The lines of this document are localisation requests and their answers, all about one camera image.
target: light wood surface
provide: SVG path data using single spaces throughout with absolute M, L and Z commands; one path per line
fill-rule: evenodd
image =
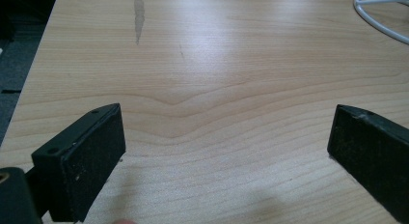
M 326 151 L 339 103 L 409 127 L 409 46 L 352 1 L 57 0 L 0 166 L 119 102 L 127 153 L 85 223 L 395 223 Z

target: white cable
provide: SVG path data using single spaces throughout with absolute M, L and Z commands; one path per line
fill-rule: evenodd
M 396 31 L 385 27 L 383 24 L 379 23 L 376 21 L 374 18 L 369 16 L 367 12 L 361 7 L 361 5 L 369 5 L 369 4 L 379 4 L 379 3 L 391 3 L 391 2 L 397 2 L 402 5 L 409 6 L 409 0 L 355 0 L 354 1 L 354 7 L 357 13 L 361 16 L 362 19 L 364 19 L 367 23 L 372 25 L 374 28 L 377 30 L 381 31 L 382 33 L 398 40 L 404 43 L 409 44 L 409 38 L 405 37 Z

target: scratch on wood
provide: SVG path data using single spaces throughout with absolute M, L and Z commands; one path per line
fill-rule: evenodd
M 139 44 L 139 39 L 142 35 L 142 27 L 145 21 L 145 8 L 143 0 L 135 0 L 135 32 L 136 44 Z

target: wood grain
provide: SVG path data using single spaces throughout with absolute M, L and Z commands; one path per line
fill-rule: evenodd
M 85 223 L 395 223 L 326 147 L 339 103 L 409 127 L 408 45 L 353 0 L 142 1 L 137 44 L 134 0 L 57 0 L 1 167 L 119 102 L 127 153 Z

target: black plastic piece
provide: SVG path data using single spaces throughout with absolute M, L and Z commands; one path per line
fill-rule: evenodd
M 338 105 L 328 153 L 399 222 L 409 223 L 409 130 Z
M 119 104 L 93 110 L 33 152 L 48 183 L 54 221 L 84 221 L 97 194 L 125 153 Z
M 19 168 L 0 169 L 0 203 L 0 223 L 41 223 L 24 172 Z

